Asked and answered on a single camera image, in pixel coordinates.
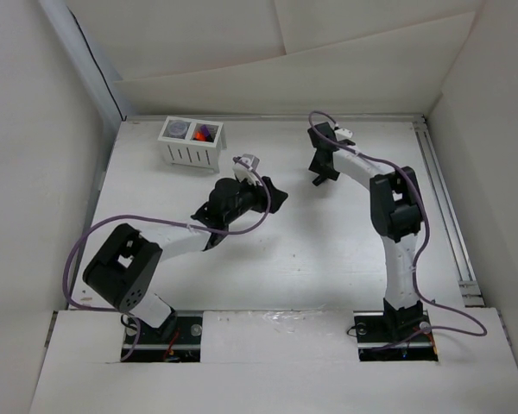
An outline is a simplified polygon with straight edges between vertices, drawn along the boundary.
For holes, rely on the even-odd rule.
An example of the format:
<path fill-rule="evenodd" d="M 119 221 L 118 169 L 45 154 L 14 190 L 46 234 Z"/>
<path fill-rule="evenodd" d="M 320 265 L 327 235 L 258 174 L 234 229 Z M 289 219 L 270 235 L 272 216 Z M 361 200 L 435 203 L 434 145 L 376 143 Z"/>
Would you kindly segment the purple highlighter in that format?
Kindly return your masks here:
<path fill-rule="evenodd" d="M 202 133 L 206 137 L 205 142 L 213 142 L 212 134 L 205 125 L 200 126 L 199 129 L 197 130 L 196 134 L 198 132 Z"/>

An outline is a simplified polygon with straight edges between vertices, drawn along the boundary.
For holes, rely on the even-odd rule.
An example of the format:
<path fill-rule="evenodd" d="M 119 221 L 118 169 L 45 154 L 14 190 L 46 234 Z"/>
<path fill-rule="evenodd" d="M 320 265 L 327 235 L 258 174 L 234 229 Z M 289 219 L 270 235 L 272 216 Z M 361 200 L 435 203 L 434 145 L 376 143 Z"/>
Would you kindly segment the clear jar of paper clips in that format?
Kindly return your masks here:
<path fill-rule="evenodd" d="M 171 138 L 184 139 L 188 130 L 189 124 L 181 120 L 172 120 L 167 123 L 165 134 Z"/>

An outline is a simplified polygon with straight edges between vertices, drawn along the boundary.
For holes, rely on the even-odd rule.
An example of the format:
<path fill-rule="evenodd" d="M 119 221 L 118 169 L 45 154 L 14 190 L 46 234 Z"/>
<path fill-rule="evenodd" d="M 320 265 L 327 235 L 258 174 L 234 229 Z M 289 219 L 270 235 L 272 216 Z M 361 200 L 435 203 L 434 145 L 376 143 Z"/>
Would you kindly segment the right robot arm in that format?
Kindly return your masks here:
<path fill-rule="evenodd" d="M 424 221 L 418 202 L 414 169 L 395 167 L 360 152 L 352 133 L 328 122 L 307 131 L 315 148 L 309 170 L 317 173 L 320 185 L 345 175 L 370 195 L 370 221 L 382 239 L 387 284 L 379 325 L 382 342 L 397 342 L 413 333 L 423 320 L 423 305 L 414 288 L 414 256 Z"/>

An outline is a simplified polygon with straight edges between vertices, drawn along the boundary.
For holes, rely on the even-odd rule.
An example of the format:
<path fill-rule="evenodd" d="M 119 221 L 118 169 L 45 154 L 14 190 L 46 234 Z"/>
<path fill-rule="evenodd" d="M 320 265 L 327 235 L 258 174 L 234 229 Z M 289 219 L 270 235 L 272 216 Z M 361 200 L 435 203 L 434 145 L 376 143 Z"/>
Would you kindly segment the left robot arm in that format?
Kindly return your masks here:
<path fill-rule="evenodd" d="M 191 216 L 188 227 L 160 226 L 138 230 L 128 223 L 114 228 L 83 272 L 84 282 L 121 313 L 139 319 L 157 342 L 169 340 L 177 327 L 177 312 L 149 291 L 159 263 L 183 254 L 215 248 L 230 225 L 249 211 L 276 213 L 288 194 L 275 188 L 264 176 L 264 184 L 232 178 L 216 182 L 208 200 Z"/>

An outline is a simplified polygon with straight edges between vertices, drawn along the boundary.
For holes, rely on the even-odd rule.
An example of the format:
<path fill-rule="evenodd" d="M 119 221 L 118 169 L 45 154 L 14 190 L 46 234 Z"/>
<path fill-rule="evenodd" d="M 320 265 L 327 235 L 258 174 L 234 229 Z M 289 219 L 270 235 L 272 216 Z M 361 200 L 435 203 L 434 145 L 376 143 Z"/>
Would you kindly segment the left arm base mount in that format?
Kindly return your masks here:
<path fill-rule="evenodd" d="M 162 336 L 144 322 L 140 322 L 140 333 L 137 333 L 135 320 L 122 315 L 121 362 L 200 362 L 203 316 L 203 311 L 178 312 L 176 321 L 167 329 L 167 335 Z"/>

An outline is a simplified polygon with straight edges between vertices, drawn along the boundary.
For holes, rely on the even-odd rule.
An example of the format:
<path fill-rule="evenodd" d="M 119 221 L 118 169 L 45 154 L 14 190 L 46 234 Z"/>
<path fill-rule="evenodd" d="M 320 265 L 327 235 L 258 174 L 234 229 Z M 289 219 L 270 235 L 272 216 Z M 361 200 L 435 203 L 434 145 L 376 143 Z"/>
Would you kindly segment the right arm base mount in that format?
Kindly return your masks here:
<path fill-rule="evenodd" d="M 353 324 L 347 334 L 354 332 L 360 362 L 438 361 L 430 334 L 420 333 L 407 341 L 409 336 L 420 331 L 422 324 L 427 323 L 430 320 L 424 312 L 418 321 L 404 328 L 391 328 L 383 311 L 354 311 Z"/>

